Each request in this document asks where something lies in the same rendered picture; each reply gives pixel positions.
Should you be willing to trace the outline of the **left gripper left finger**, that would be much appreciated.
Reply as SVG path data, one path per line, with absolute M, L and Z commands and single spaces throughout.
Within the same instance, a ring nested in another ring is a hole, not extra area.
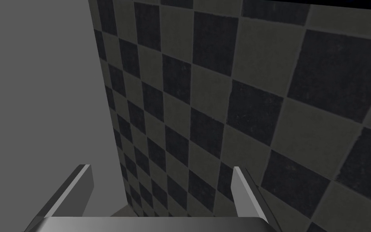
M 94 189 L 91 165 L 78 165 L 36 218 L 81 217 Z

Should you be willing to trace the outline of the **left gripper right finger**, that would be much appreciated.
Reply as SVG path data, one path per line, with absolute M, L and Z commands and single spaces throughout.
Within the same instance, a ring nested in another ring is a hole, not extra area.
M 273 222 L 274 216 L 246 168 L 233 167 L 231 192 L 238 217 L 262 218 Z

